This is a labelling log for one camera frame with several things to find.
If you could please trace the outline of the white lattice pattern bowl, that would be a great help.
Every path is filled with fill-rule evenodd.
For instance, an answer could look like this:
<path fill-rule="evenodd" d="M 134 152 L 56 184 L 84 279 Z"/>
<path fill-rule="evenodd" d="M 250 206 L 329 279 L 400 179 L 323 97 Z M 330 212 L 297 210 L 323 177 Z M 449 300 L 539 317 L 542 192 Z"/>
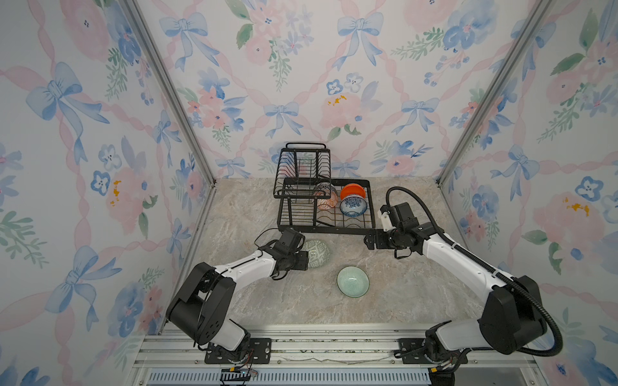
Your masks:
<path fill-rule="evenodd" d="M 332 192 L 335 190 L 335 188 L 333 187 L 333 185 L 329 182 L 323 182 L 323 183 L 319 183 L 316 187 L 315 187 L 315 193 L 319 194 L 319 195 L 327 195 L 327 196 L 331 196 Z"/>

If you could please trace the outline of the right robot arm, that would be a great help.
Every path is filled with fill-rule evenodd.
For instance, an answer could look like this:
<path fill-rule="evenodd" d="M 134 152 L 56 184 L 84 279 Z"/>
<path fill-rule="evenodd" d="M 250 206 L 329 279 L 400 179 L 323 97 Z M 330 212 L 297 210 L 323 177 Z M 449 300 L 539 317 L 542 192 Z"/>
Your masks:
<path fill-rule="evenodd" d="M 549 329 L 537 283 L 528 276 L 514 278 L 462 247 L 432 222 L 419 223 L 410 204 L 383 205 L 381 228 L 365 237 L 369 249 L 389 249 L 400 258 L 410 250 L 454 274 L 483 303 L 479 318 L 442 322 L 425 333 L 420 349 L 433 363 L 458 359 L 474 349 L 503 355 L 522 352 Z"/>

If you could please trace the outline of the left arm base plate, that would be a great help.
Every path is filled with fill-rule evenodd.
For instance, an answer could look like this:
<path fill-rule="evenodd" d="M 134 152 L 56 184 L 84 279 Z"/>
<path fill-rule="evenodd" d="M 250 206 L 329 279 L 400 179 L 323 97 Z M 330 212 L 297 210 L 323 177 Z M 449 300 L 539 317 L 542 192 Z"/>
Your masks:
<path fill-rule="evenodd" d="M 222 365 L 268 364 L 272 354 L 272 339 L 249 338 L 235 350 L 210 343 L 205 351 L 204 363 Z"/>

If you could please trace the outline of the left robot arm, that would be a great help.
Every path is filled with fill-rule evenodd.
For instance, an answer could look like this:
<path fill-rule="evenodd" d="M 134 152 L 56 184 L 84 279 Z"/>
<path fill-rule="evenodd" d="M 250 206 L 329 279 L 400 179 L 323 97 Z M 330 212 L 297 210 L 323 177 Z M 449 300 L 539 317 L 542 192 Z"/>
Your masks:
<path fill-rule="evenodd" d="M 167 307 L 165 321 L 231 363 L 245 363 L 251 355 L 251 334 L 228 317 L 236 292 L 265 278 L 281 280 L 291 270 L 308 269 L 305 236 L 294 229 L 257 247 L 247 257 L 224 265 L 195 265 Z"/>

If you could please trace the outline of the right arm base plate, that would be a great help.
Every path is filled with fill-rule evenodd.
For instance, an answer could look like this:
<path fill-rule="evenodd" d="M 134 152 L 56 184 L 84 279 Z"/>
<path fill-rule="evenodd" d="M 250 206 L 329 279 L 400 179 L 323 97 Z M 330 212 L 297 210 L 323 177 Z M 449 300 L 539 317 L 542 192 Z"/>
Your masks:
<path fill-rule="evenodd" d="M 432 364 L 454 366 L 455 364 L 467 364 L 467 354 L 461 355 L 461 351 L 446 351 L 433 341 L 426 343 L 423 338 L 403 338 L 398 340 L 398 349 L 394 352 L 396 359 L 404 364 Z"/>

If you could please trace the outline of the blue floral ceramic bowl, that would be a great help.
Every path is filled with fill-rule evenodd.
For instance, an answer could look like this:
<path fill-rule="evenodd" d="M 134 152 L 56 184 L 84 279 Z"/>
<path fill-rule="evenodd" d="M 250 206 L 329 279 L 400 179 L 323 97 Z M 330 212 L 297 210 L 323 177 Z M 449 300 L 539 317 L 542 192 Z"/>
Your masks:
<path fill-rule="evenodd" d="M 368 203 L 362 196 L 350 195 L 342 199 L 340 210 L 344 216 L 357 218 L 363 216 L 368 209 Z"/>

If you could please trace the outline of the orange plastic bowl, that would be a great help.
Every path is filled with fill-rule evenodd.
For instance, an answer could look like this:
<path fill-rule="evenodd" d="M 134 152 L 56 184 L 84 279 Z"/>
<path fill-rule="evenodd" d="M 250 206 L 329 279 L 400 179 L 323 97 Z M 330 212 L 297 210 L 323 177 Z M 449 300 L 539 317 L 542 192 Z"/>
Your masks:
<path fill-rule="evenodd" d="M 343 200 L 348 198 L 349 196 L 359 196 L 362 199 L 365 199 L 367 197 L 367 194 L 365 192 L 365 188 L 363 188 L 362 185 L 358 183 L 349 183 L 341 189 L 340 198 L 341 200 Z"/>

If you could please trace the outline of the red patterned ceramic bowl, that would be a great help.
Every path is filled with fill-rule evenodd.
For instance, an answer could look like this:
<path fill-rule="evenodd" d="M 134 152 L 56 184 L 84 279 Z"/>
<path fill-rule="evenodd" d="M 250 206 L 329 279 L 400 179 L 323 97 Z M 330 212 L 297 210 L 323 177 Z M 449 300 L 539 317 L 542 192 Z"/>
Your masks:
<path fill-rule="evenodd" d="M 317 199 L 317 208 L 320 211 L 330 211 L 336 209 L 339 202 L 339 196 L 336 191 L 330 191 L 330 197 Z"/>

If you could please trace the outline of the green patterned ceramic bowl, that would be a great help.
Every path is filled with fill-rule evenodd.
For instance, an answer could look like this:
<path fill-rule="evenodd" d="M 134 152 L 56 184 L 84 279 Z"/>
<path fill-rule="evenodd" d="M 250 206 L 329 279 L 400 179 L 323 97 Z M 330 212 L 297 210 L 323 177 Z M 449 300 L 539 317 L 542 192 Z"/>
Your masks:
<path fill-rule="evenodd" d="M 306 251 L 308 254 L 309 269 L 318 269 L 326 265 L 332 255 L 332 251 L 328 245 L 324 241 L 320 240 L 306 241 L 303 251 Z"/>

